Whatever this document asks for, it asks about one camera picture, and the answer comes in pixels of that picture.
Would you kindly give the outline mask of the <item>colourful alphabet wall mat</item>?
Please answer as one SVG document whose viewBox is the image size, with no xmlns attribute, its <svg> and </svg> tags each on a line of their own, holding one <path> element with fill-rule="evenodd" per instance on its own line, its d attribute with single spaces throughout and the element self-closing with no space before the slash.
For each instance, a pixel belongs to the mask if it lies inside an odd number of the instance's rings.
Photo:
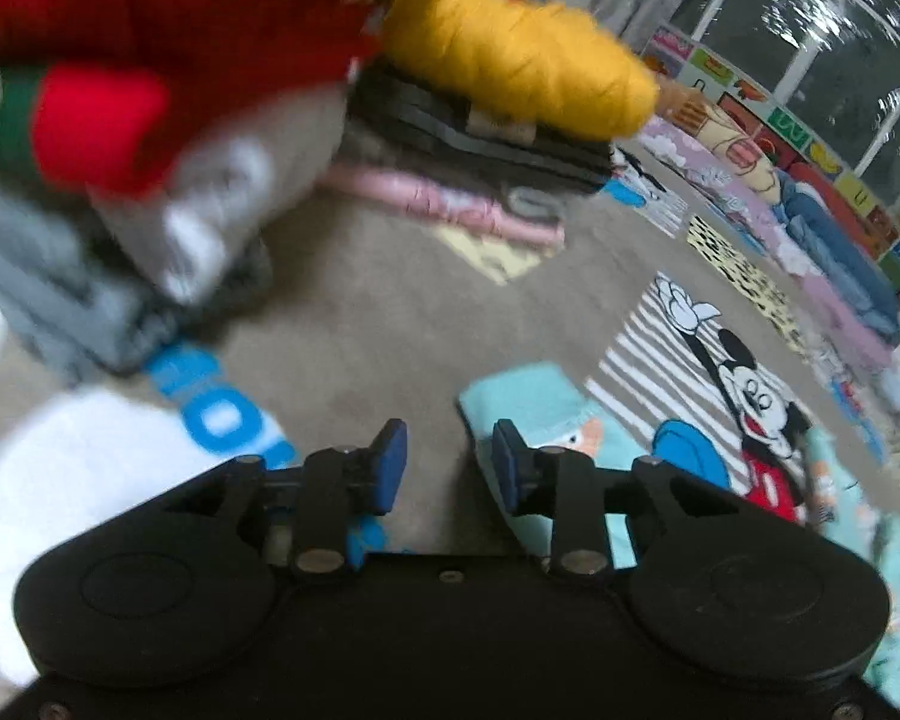
<svg viewBox="0 0 900 720">
<path fill-rule="evenodd" d="M 652 70 L 699 89 L 730 114 L 774 166 L 813 185 L 845 235 L 900 292 L 900 227 L 823 137 L 743 70 L 673 26 L 656 28 L 639 55 Z"/>
</svg>

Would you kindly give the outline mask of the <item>black folded clothes stack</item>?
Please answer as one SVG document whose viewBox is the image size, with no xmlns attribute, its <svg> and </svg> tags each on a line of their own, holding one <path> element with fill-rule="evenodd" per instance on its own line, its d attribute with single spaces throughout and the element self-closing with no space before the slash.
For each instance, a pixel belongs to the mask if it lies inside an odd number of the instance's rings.
<svg viewBox="0 0 900 720">
<path fill-rule="evenodd" d="M 359 75 L 347 112 L 409 153 L 510 187 L 593 193 L 613 174 L 609 143 L 501 124 L 468 99 L 439 93 L 386 62 Z"/>
</svg>

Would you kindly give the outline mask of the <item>red folded garment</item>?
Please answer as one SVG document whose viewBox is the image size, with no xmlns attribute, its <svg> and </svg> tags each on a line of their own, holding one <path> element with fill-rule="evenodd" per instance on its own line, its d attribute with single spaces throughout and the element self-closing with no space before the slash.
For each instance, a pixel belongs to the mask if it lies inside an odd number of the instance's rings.
<svg viewBox="0 0 900 720">
<path fill-rule="evenodd" d="M 0 0 L 0 174 L 146 197 L 183 149 L 374 55 L 365 0 Z"/>
</svg>

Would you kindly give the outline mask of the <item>Mickey Mouse carpet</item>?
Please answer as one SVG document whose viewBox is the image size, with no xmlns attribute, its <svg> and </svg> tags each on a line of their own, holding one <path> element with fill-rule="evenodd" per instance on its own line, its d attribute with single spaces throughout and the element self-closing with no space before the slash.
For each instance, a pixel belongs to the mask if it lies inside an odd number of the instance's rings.
<svg viewBox="0 0 900 720">
<path fill-rule="evenodd" d="M 364 442 L 388 418 L 411 431 L 391 543 L 413 551 L 504 548 L 468 454 L 458 394 L 527 362 L 624 395 L 628 318 L 656 275 L 722 310 L 836 439 L 873 504 L 900 514 L 880 465 L 813 371 L 683 239 L 611 200 L 579 203 L 566 249 L 510 283 L 489 280 L 429 224 L 320 193 L 266 236 L 271 291 L 209 333 L 214 385 L 253 401 L 266 440 L 299 452 Z M 38 551 L 202 472 L 209 455 L 144 379 L 69 388 L 25 353 L 0 314 L 0 652 L 16 575 Z M 0 706 L 14 681 L 0 668 Z"/>
</svg>

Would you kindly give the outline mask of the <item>blue folded blanket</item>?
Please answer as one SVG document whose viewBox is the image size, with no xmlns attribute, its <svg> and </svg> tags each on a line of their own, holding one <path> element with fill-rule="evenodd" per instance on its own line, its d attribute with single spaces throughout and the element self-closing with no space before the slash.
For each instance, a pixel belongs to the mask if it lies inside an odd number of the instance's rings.
<svg viewBox="0 0 900 720">
<path fill-rule="evenodd" d="M 850 239 L 808 182 L 775 171 L 781 201 L 772 208 L 775 218 L 795 244 L 831 281 L 855 317 L 884 343 L 900 344 L 900 304 L 888 278 Z"/>
</svg>

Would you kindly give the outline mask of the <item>teal printed children's garment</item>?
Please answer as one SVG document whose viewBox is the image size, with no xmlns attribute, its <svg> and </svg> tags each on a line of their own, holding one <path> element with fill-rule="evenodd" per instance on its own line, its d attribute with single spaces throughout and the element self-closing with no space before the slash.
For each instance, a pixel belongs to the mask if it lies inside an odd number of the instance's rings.
<svg viewBox="0 0 900 720">
<path fill-rule="evenodd" d="M 515 424 L 532 447 L 560 445 L 592 457 L 596 465 L 626 470 L 645 449 L 622 422 L 578 390 L 554 362 L 533 362 L 471 383 L 458 399 L 476 442 L 481 471 L 494 496 L 500 494 L 489 440 L 496 422 Z M 823 429 L 811 433 L 836 483 L 836 515 L 823 535 L 877 567 L 891 595 L 891 621 L 865 679 L 900 707 L 900 516 L 873 509 L 857 480 L 832 453 Z"/>
</svg>

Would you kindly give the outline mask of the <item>window with plastic film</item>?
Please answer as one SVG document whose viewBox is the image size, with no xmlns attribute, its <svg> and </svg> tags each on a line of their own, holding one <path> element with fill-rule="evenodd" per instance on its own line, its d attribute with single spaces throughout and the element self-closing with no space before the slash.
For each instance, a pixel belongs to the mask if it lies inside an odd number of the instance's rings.
<svg viewBox="0 0 900 720">
<path fill-rule="evenodd" d="M 900 211 L 900 0 L 683 0 L 671 22 Z"/>
</svg>

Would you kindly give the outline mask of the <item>pink folded garment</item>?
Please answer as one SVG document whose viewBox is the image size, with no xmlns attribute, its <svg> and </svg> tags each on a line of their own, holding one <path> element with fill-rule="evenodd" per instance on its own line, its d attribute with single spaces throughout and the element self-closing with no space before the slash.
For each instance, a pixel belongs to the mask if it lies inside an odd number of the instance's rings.
<svg viewBox="0 0 900 720">
<path fill-rule="evenodd" d="M 445 187 L 409 172 L 367 164 L 336 163 L 323 174 L 320 185 L 357 199 L 383 203 L 405 215 L 461 227 L 480 236 L 504 239 L 532 247 L 562 247 L 562 224 L 535 223 L 512 215 L 496 200 Z"/>
</svg>

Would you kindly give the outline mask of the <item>grey white folded garment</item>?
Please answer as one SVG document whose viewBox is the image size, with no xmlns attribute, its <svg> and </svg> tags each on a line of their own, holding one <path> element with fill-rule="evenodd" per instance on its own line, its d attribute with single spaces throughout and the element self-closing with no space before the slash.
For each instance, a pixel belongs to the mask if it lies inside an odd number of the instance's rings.
<svg viewBox="0 0 900 720">
<path fill-rule="evenodd" d="M 165 298 L 198 304 L 325 174 L 346 98 L 343 85 L 318 86 L 245 110 L 188 146 L 164 188 L 139 203 L 95 197 L 95 210 Z"/>
</svg>

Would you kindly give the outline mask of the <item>yellow folded garment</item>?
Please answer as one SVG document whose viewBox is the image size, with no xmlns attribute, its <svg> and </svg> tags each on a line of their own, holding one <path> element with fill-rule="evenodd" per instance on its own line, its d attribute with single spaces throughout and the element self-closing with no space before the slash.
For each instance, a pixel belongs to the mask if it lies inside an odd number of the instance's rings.
<svg viewBox="0 0 900 720">
<path fill-rule="evenodd" d="M 383 54 L 398 70 L 505 119 L 595 142 L 630 137 L 660 88 L 585 11 L 530 0 L 390 0 Z"/>
</svg>

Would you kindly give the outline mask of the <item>purple floral quilt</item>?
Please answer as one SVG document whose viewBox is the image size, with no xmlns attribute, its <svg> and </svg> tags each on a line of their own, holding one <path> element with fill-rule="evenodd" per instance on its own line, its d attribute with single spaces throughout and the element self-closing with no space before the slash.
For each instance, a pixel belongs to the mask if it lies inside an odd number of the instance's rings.
<svg viewBox="0 0 900 720">
<path fill-rule="evenodd" d="M 795 281 L 803 309 L 813 317 L 841 358 L 867 371 L 881 371 L 893 360 L 888 344 L 859 322 L 831 281 L 777 223 L 770 206 L 759 200 L 730 166 L 707 151 L 697 140 L 660 117 L 652 117 L 637 141 L 701 193 L 730 202 L 741 211 L 749 231 L 763 243 L 769 257 Z"/>
</svg>

